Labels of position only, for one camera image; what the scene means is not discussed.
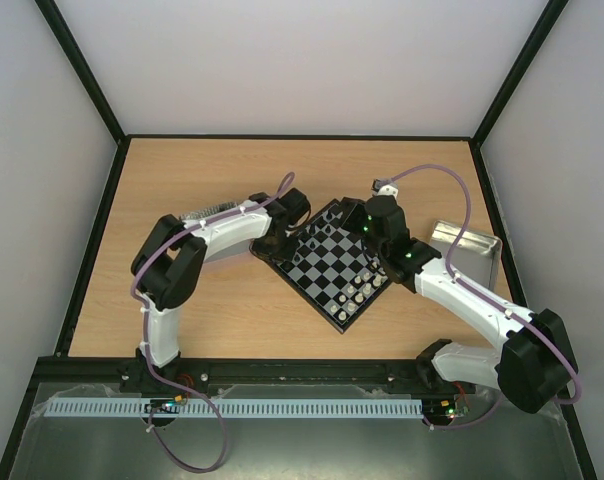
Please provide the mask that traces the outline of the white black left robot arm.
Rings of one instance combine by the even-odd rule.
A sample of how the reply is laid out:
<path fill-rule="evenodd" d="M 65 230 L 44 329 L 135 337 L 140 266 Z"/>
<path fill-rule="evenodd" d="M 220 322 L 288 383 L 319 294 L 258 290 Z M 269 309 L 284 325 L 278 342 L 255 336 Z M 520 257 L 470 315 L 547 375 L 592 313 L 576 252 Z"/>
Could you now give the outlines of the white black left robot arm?
<path fill-rule="evenodd" d="M 239 204 L 161 217 L 131 265 L 131 292 L 144 315 L 139 350 L 149 364 L 162 368 L 178 357 L 181 307 L 205 262 L 246 245 L 262 260 L 291 260 L 298 245 L 293 227 L 310 211 L 306 195 L 293 188 L 279 198 L 261 192 Z"/>

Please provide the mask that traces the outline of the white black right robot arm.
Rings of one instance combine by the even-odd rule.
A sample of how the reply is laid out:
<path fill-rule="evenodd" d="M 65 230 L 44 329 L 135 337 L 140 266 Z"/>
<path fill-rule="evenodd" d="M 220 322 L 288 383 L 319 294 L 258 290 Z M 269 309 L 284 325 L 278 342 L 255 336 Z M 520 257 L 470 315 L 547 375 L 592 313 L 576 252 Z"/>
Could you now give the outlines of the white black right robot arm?
<path fill-rule="evenodd" d="M 536 413 L 577 384 L 578 367 L 561 317 L 505 300 L 411 237 L 393 196 L 345 197 L 340 225 L 377 256 L 389 280 L 443 306 L 481 334 L 489 348 L 449 342 L 418 367 L 418 379 L 437 392 L 451 381 L 498 389 L 516 407 Z"/>

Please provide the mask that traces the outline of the black white chess board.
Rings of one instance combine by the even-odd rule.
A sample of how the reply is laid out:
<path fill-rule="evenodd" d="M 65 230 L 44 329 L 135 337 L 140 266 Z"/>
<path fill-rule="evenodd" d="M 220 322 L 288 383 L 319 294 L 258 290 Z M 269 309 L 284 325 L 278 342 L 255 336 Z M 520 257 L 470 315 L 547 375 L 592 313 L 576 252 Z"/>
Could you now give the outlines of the black white chess board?
<path fill-rule="evenodd" d="M 332 213 L 330 221 L 325 220 L 327 211 Z M 361 240 L 340 227 L 340 221 L 336 218 L 338 212 L 340 212 L 339 201 L 333 199 L 314 214 L 301 231 L 294 234 L 299 242 L 295 255 L 300 254 L 303 257 L 301 262 L 296 263 L 294 255 L 292 260 L 268 260 L 267 264 L 338 332 L 345 333 L 391 285 L 391 281 L 379 261 L 363 249 Z M 308 231 L 312 224 L 316 227 L 314 236 L 311 236 Z M 328 224 L 332 226 L 330 234 L 324 231 Z M 309 247 L 309 242 L 312 240 L 317 243 L 314 250 Z M 373 285 L 376 275 L 383 277 L 379 287 Z M 355 284 L 357 276 L 363 280 L 361 287 Z M 366 283 L 372 286 L 369 295 L 363 293 Z M 349 285 L 355 288 L 353 295 L 347 292 Z M 355 301 L 358 293 L 364 296 L 361 304 Z M 340 295 L 345 295 L 347 298 L 344 304 L 338 300 Z M 353 312 L 347 309 L 349 301 L 356 304 Z M 332 305 L 339 307 L 339 311 L 335 314 L 331 312 Z M 347 314 L 344 322 L 338 319 L 340 311 Z"/>

